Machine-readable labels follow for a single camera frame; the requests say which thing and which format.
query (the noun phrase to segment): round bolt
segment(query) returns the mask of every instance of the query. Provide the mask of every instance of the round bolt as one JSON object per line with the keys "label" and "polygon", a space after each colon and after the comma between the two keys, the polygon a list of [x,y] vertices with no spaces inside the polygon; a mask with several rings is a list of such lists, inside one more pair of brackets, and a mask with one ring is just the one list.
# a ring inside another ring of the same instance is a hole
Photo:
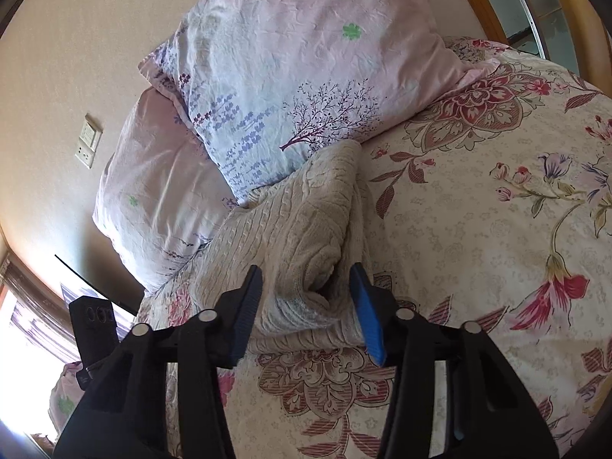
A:
{"label": "round bolt", "polygon": [[202,322],[210,322],[216,319],[216,312],[214,309],[206,309],[198,314],[198,319]]}
{"label": "round bolt", "polygon": [[468,333],[472,333],[473,335],[482,331],[480,324],[478,324],[476,321],[467,321],[467,323],[463,325],[463,328]]}
{"label": "round bolt", "polygon": [[142,337],[149,332],[149,326],[147,326],[143,322],[139,322],[136,326],[132,328],[132,334],[136,337]]}
{"label": "round bolt", "polygon": [[397,309],[396,316],[402,321],[410,321],[414,317],[414,311],[402,307],[401,309]]}

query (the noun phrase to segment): pillowcase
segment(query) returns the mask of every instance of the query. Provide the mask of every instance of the pillowcase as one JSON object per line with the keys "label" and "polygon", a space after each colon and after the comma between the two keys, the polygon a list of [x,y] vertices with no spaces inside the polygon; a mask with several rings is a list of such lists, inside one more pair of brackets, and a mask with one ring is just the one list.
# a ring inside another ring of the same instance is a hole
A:
{"label": "pillowcase", "polygon": [[146,90],[102,174],[93,215],[145,295],[209,242],[234,206],[201,140],[170,100]]}
{"label": "pillowcase", "polygon": [[482,75],[445,48],[427,0],[200,0],[139,67],[240,202]]}

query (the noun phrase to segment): wall outlet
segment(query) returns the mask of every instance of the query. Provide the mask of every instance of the wall outlet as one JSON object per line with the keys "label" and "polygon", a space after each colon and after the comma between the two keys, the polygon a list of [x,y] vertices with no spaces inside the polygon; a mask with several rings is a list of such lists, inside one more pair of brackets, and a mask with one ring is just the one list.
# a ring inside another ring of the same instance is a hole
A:
{"label": "wall outlet", "polygon": [[76,151],[76,158],[86,165],[88,169],[91,169],[91,166],[94,163],[95,152],[89,148],[81,138],[78,139]]}

